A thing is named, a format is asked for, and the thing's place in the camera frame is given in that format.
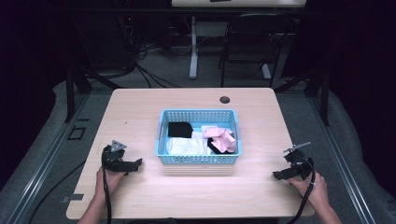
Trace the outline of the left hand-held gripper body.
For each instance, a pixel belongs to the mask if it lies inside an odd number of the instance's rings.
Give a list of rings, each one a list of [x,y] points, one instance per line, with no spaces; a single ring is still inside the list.
[[[127,148],[126,145],[113,140],[102,151],[102,167],[112,172],[125,172],[126,166],[122,160],[125,148]]]

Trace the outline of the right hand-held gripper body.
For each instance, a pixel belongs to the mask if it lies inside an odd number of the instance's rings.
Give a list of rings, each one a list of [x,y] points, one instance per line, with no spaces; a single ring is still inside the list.
[[[302,179],[307,179],[308,176],[314,170],[313,161],[311,158],[307,158],[301,151],[301,147],[308,146],[309,142],[302,143],[299,145],[293,145],[292,147],[285,150],[287,155],[285,160],[290,163],[290,167],[296,170],[297,174],[292,174],[292,177],[300,176]]]

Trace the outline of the person's left hand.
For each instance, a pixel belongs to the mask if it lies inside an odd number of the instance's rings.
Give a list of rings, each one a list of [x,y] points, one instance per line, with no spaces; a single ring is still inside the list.
[[[123,176],[124,173],[112,172],[100,167],[96,173],[94,199],[100,199],[101,201],[105,199],[105,182],[107,183],[108,193],[112,194],[117,188]]]

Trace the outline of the person's right hand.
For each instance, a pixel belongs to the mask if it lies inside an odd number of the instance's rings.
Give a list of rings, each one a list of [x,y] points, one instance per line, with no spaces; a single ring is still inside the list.
[[[298,177],[288,179],[288,182],[292,184],[301,194],[305,194],[309,187],[312,187],[312,191],[308,196],[308,201],[311,203],[315,211],[323,210],[329,206],[329,198],[327,191],[327,183],[323,176],[319,173],[315,173],[315,181],[312,182],[310,175],[307,179],[302,180]]]

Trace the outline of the white sock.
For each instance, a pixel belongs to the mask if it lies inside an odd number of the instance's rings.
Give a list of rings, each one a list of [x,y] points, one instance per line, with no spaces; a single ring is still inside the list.
[[[165,145],[169,155],[210,155],[211,149],[200,132],[193,132],[191,138],[170,137]]]

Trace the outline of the black sock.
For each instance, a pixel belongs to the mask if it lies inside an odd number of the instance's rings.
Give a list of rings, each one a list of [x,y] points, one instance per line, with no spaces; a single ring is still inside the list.
[[[188,122],[170,122],[168,125],[169,137],[191,138],[192,126]]]
[[[218,148],[216,148],[212,142],[213,138],[208,138],[207,139],[207,146],[215,153],[215,154],[233,154],[233,152],[230,152],[228,150],[225,150],[224,152],[221,152]]]

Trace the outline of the grey floor tape strip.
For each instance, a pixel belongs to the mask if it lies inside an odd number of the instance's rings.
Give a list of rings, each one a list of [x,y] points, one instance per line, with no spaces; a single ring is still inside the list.
[[[70,203],[71,201],[81,201],[83,199],[83,194],[70,194],[64,195],[61,199],[61,203]]]

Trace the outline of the pink sock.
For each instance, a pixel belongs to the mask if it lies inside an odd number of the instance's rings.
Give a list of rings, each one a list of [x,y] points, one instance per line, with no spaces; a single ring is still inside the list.
[[[237,147],[237,141],[233,137],[233,132],[226,128],[210,128],[207,129],[203,134],[204,139],[213,138],[212,144],[218,148],[221,152],[228,150],[235,152]]]

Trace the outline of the blue plastic basket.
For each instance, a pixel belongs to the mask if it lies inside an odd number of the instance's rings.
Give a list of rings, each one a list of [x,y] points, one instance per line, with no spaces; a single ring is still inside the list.
[[[202,125],[217,125],[229,129],[237,141],[236,151],[233,154],[215,154],[211,150],[210,155],[169,155],[165,145],[170,138],[170,122],[188,122],[193,132],[200,133]],[[165,109],[159,118],[155,153],[163,164],[234,164],[242,153],[237,113],[232,109]]]

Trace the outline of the black folding chair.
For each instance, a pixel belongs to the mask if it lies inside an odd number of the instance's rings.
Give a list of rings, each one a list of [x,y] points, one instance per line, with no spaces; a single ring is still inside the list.
[[[227,63],[273,66],[272,86],[285,37],[293,30],[294,20],[284,14],[244,13],[227,24],[219,57],[220,86],[224,86]]]

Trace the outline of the white desk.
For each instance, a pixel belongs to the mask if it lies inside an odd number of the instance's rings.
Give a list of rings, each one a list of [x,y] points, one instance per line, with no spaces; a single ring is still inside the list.
[[[258,7],[258,8],[302,8],[306,0],[172,0],[172,7]],[[190,79],[197,77],[198,49],[196,18],[191,17],[191,69]]]

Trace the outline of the aluminium floor rail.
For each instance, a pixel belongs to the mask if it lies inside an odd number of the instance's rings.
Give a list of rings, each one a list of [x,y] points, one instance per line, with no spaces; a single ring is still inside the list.
[[[64,195],[74,193],[96,128],[89,113],[91,97],[77,100],[75,116],[64,122],[64,100],[54,111],[0,191],[0,224],[75,224],[66,216]]]
[[[375,218],[363,197],[361,188],[358,186],[353,174],[351,173],[347,161],[339,147],[330,126],[327,126],[321,118],[319,104],[315,98],[308,97],[307,102],[318,121],[321,130],[324,132],[326,139],[330,145],[330,153],[335,167],[343,180],[347,194],[352,201],[354,208],[360,218],[361,224],[377,224]]]

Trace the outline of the black metal frame stand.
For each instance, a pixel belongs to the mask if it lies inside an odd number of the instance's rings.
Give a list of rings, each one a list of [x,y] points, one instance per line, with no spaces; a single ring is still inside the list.
[[[315,97],[320,92],[319,116],[323,123],[328,126],[328,108],[330,95],[330,65],[328,63],[320,63],[318,66],[310,69],[308,72],[297,76],[277,88],[275,93],[280,93],[297,85],[299,82],[308,79],[308,84],[304,89],[306,97]]]
[[[90,94],[92,91],[92,86],[89,83],[87,76],[99,81],[111,90],[119,89],[120,85],[102,77],[93,69],[81,63],[77,59],[77,54],[72,49],[72,45],[70,44],[70,40],[67,36],[64,38],[64,44],[66,45],[64,57],[68,66],[68,71],[65,75],[67,103],[65,122],[69,122],[76,114],[75,88],[78,88],[78,90],[83,94]]]

